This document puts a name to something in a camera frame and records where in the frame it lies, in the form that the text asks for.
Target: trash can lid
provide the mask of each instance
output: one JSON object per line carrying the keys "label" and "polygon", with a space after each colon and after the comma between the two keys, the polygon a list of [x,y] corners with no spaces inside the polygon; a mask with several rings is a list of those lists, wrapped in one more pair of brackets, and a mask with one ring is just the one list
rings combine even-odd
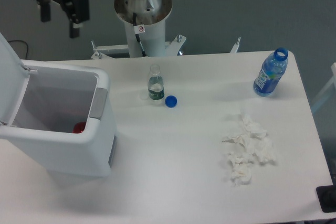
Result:
{"label": "trash can lid", "polygon": [[29,71],[0,33],[0,125],[11,125],[28,85]]}

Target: metal bracket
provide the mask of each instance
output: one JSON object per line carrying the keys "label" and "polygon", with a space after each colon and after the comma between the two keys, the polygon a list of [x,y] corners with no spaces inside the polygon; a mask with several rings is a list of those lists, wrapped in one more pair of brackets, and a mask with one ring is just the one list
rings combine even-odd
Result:
{"label": "metal bracket", "polygon": [[[177,35],[172,42],[167,41],[165,44],[166,47],[166,56],[176,56],[183,55],[181,52],[181,47],[186,42],[187,38],[182,35]],[[116,46],[98,46],[94,44],[92,40],[91,44],[93,47],[93,55],[91,59],[104,59],[110,58],[106,55],[117,55],[117,54],[127,54],[129,52],[128,45],[116,45]]]}
{"label": "metal bracket", "polygon": [[336,79],[335,76],[331,77],[330,80],[323,86],[320,92],[314,97],[310,107],[311,113],[314,115],[320,107],[334,95],[336,88],[335,88]]}
{"label": "metal bracket", "polygon": [[0,125],[7,126],[8,123],[5,123],[5,122],[3,122],[3,121],[0,121]]}
{"label": "metal bracket", "polygon": [[29,73],[37,72],[37,69],[32,69],[32,68],[30,68],[30,67],[27,67],[27,66],[24,65],[24,64],[22,64],[21,67],[22,67],[24,70],[28,71]]}

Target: clear bottle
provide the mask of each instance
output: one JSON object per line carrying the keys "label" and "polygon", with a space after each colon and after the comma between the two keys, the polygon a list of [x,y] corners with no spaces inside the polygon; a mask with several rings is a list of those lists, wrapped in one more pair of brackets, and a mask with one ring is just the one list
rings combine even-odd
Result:
{"label": "clear bottle", "polygon": [[149,97],[157,102],[162,101],[164,97],[163,79],[160,75],[160,66],[158,64],[151,65],[148,80]]}
{"label": "clear bottle", "polygon": [[254,91],[261,97],[267,97],[273,93],[276,85],[286,71],[288,63],[288,51],[278,48],[271,53],[262,64],[261,71],[254,81]]}

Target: cable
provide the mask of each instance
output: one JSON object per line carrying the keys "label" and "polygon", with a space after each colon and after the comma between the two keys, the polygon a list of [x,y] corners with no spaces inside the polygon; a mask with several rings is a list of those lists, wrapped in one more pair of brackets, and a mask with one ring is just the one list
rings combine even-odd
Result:
{"label": "cable", "polygon": [[330,224],[330,223],[332,223],[334,220],[336,220],[336,218],[333,218],[333,219],[331,219],[331,220],[328,220],[328,221],[325,222],[324,224]]}
{"label": "cable", "polygon": [[7,41],[7,42],[8,42],[8,43],[12,43],[12,42],[21,42],[21,43],[25,44],[26,47],[27,47],[25,60],[27,60],[27,57],[28,57],[28,51],[29,51],[29,46],[28,46],[28,43],[27,43],[27,42],[25,42],[24,40],[21,40],[21,39],[9,40],[9,41]]}
{"label": "cable", "polygon": [[[136,13],[133,13],[133,26],[137,26],[136,24],[137,24],[137,21],[136,21]],[[147,55],[146,55],[146,53],[145,53],[145,49],[143,48],[143,45],[142,45],[142,43],[141,43],[139,34],[135,34],[135,37],[136,37],[137,42],[138,42],[139,45],[140,45],[140,49],[141,49],[141,53],[142,53],[142,57],[147,57]]]}

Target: tissue paper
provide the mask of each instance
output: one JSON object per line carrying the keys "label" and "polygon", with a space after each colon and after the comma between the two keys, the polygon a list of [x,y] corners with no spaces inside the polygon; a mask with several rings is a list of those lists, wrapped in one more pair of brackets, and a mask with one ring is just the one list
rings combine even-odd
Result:
{"label": "tissue paper", "polygon": [[250,183],[252,177],[250,165],[255,161],[265,164],[276,160],[273,143],[266,137],[267,131],[246,113],[242,114],[241,119],[245,132],[223,138],[223,142],[231,142],[244,147],[242,153],[230,152],[227,156],[232,163],[231,178],[236,185]]}

